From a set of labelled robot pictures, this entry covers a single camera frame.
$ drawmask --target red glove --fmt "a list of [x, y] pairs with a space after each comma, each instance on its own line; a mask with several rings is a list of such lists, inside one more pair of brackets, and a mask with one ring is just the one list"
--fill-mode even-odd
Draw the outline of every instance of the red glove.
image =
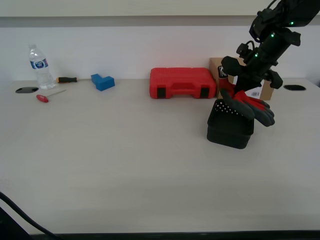
[[235, 86], [227, 78], [219, 81], [223, 100], [230, 108], [236, 110], [248, 120], [257, 119], [266, 127], [275, 124], [275, 114], [266, 102], [247, 96], [243, 90], [235, 94]]

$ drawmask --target red toolbox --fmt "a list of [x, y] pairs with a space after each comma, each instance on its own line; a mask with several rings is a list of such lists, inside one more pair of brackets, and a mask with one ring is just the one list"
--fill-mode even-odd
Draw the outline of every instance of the red toolbox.
[[217, 86], [204, 67], [156, 67], [150, 74], [150, 97], [170, 99], [173, 95], [192, 95], [196, 99], [211, 99]]

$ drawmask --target cardboard box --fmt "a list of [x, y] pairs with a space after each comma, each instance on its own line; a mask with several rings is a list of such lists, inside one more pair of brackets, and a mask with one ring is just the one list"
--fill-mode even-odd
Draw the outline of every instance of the cardboard box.
[[[216, 82], [216, 86], [217, 86], [216, 97], [218, 99], [222, 98], [220, 94], [220, 88], [219, 88], [220, 79], [228, 78], [229, 82], [232, 84], [236, 84], [238, 80], [238, 77], [230, 76], [223, 72], [223, 68], [221, 65], [222, 59], [223, 57], [212, 57], [209, 59], [209, 70]], [[245, 66], [245, 63], [242, 58], [237, 57], [236, 59], [238, 59], [239, 63], [242, 66]], [[271, 83], [270, 81], [263, 80], [261, 82], [261, 85], [262, 85], [261, 87], [256, 87], [254, 89], [246, 91], [245, 93], [249, 97], [268, 101], [271, 99], [272, 93], [274, 92], [274, 89], [270, 87], [270, 83]]]

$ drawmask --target black container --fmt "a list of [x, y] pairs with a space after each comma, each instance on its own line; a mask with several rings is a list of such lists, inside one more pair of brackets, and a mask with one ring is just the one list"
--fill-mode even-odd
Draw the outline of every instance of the black container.
[[206, 138], [213, 143], [244, 149], [254, 133], [254, 120], [232, 110], [222, 99], [214, 102], [208, 119]]

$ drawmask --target blue block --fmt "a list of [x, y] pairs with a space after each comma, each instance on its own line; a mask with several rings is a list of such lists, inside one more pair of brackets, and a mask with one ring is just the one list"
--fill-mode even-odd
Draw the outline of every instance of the blue block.
[[111, 76], [102, 78], [99, 74], [91, 75], [91, 80], [95, 85], [95, 88], [99, 91], [103, 91], [115, 86], [115, 79]]

